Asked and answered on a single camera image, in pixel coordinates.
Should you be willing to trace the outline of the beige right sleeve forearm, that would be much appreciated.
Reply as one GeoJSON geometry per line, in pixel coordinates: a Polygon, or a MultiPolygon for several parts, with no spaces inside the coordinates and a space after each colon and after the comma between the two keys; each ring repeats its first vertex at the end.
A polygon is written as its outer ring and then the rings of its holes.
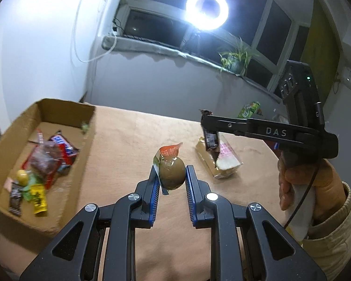
{"type": "Polygon", "coordinates": [[[351,188],[343,183],[346,201],[326,221],[309,228],[302,247],[322,269],[328,280],[335,280],[351,259],[351,188]]]}

